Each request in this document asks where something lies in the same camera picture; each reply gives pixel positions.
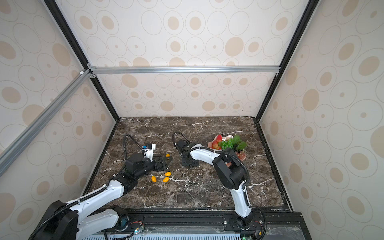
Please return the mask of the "pink scalloped fruit bowl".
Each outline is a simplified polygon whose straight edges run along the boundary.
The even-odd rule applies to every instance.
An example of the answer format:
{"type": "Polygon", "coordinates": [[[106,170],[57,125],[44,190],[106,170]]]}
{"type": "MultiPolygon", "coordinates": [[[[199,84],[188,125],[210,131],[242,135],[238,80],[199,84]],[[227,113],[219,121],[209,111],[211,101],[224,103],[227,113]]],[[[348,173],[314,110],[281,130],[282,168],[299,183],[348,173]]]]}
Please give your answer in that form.
{"type": "Polygon", "coordinates": [[[245,153],[246,147],[247,143],[243,141],[239,135],[217,135],[211,142],[208,142],[208,148],[214,150],[225,150],[227,148],[232,149],[241,161],[243,161],[247,156],[245,153]]]}

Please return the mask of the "green fake grape bunch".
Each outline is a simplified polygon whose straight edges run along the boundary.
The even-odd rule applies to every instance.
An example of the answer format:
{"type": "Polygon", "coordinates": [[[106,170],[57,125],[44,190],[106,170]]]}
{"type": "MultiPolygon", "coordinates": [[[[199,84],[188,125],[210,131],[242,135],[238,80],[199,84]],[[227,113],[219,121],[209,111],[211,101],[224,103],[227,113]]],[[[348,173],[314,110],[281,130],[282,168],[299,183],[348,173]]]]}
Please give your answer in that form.
{"type": "Polygon", "coordinates": [[[239,135],[234,137],[227,136],[226,139],[222,138],[221,142],[218,142],[219,147],[222,150],[231,148],[235,152],[241,152],[247,147],[247,143],[241,139],[239,135]]]}

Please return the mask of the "red fake grape bunch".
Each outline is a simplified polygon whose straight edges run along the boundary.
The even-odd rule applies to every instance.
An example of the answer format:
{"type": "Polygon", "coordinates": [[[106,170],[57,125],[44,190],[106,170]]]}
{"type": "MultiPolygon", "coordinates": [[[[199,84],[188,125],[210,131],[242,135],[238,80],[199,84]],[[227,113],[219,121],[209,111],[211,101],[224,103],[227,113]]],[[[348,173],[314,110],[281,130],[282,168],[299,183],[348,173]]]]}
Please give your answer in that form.
{"type": "Polygon", "coordinates": [[[247,157],[247,154],[244,151],[241,151],[237,153],[237,156],[241,161],[243,161],[247,157]]]}

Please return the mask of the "fake strawberry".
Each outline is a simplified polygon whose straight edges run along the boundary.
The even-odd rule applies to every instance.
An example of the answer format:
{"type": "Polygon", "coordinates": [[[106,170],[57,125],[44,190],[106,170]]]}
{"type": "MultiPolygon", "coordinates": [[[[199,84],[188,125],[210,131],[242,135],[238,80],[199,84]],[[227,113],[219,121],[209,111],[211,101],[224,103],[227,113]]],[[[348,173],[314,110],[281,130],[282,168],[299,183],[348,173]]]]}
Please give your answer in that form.
{"type": "Polygon", "coordinates": [[[216,150],[220,150],[221,149],[221,147],[219,146],[217,141],[213,141],[212,142],[212,148],[216,149],[216,150]]]}
{"type": "Polygon", "coordinates": [[[216,137],[216,142],[219,143],[223,140],[222,136],[221,135],[217,135],[216,137]]]}

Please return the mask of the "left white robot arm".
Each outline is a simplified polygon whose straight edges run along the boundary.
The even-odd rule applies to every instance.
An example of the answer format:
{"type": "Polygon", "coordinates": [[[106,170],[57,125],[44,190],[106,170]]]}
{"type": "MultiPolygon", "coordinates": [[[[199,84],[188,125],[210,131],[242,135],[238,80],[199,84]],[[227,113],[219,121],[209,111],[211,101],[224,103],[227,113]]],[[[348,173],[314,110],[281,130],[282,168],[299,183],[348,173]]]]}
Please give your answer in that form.
{"type": "Polygon", "coordinates": [[[29,238],[81,240],[113,228],[119,222],[127,223],[127,214],[121,208],[107,209],[99,214],[94,212],[129,193],[141,177],[165,171],[173,159],[170,155],[157,154],[155,144],[139,145],[140,151],[128,156],[126,141],[131,138],[128,134],[123,136],[125,163],[106,185],[75,200],[52,203],[29,238]]]}

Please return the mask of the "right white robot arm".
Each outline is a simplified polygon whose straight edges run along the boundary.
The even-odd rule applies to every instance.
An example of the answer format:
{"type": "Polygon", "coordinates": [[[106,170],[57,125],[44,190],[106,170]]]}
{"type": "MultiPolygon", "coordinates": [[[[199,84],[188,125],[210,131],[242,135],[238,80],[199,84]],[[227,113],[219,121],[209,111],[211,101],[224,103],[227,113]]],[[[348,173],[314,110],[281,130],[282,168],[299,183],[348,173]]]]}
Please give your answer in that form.
{"type": "Polygon", "coordinates": [[[214,167],[221,183],[231,192],[237,224],[241,229],[248,229],[253,223],[259,223],[262,230],[267,228],[262,210],[250,204],[247,192],[250,173],[234,150],[231,148],[218,150],[193,143],[181,132],[172,134],[172,142],[181,156],[184,167],[196,167],[200,162],[214,167]]]}

